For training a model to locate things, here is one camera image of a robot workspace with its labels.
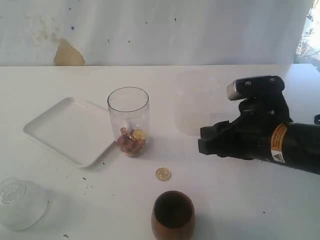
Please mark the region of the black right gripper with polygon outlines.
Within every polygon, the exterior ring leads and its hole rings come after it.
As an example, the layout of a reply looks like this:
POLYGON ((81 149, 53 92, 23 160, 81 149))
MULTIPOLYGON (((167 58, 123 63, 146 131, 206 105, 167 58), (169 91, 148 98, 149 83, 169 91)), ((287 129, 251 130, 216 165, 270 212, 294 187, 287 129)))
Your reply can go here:
POLYGON ((204 155, 243 160, 268 160, 271 135, 282 123, 290 123, 289 107, 282 94, 254 96, 240 102, 240 115, 234 121, 221 121, 200 128, 198 151, 204 155), (221 146, 214 139, 222 133, 221 146))

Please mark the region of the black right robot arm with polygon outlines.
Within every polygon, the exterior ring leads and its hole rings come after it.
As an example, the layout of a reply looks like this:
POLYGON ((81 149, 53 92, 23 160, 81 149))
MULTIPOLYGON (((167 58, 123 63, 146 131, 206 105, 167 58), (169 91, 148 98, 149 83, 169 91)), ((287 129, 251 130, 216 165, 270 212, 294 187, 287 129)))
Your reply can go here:
POLYGON ((261 160, 320 173, 320 127, 296 123, 282 94, 254 96, 239 104, 240 116, 200 129, 198 151, 242 160, 261 160))

